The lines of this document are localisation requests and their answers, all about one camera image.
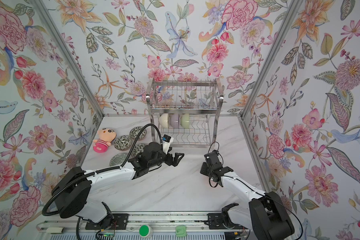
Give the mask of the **green bowl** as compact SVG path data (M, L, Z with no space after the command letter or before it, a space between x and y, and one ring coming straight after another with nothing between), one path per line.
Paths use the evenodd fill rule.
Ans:
M190 127L190 115L189 114L181 115L181 117L180 117L180 125L184 129L189 129L189 127Z

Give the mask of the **purple bowl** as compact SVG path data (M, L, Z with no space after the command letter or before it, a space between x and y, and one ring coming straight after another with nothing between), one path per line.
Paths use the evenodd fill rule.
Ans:
M179 114L170 114L170 126L173 129L178 129L180 127L180 115Z

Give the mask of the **cream bowl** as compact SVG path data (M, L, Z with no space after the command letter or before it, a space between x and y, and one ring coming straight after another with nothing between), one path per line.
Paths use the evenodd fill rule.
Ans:
M170 126L170 115L165 113L162 114L159 118L159 123L164 129L168 129Z

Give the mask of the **patterned bowl front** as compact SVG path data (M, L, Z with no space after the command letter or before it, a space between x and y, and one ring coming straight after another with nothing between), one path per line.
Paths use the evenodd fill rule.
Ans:
M132 151L132 158L135 158L138 154L143 153L146 146L147 144L145 143L136 144Z

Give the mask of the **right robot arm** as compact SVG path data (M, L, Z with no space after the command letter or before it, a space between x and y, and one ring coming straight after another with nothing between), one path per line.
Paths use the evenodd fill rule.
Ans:
M284 240L295 233L287 208L277 193L259 190L230 167L224 167L216 150L205 154L204 158L200 173L241 200L221 210L224 226L240 225L251 230L259 240Z

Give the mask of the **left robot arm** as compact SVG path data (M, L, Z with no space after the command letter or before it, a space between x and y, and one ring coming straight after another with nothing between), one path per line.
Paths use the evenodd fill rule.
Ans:
M105 169L84 171L75 167L52 190L52 197L43 208L44 216L59 215L62 219L73 216L87 220L103 229L109 228L116 220L105 202L95 201L91 194L101 188L119 182L132 181L159 168L162 164L176 167L183 153L164 152L158 143L150 143L143 152L127 162L132 168L113 166Z

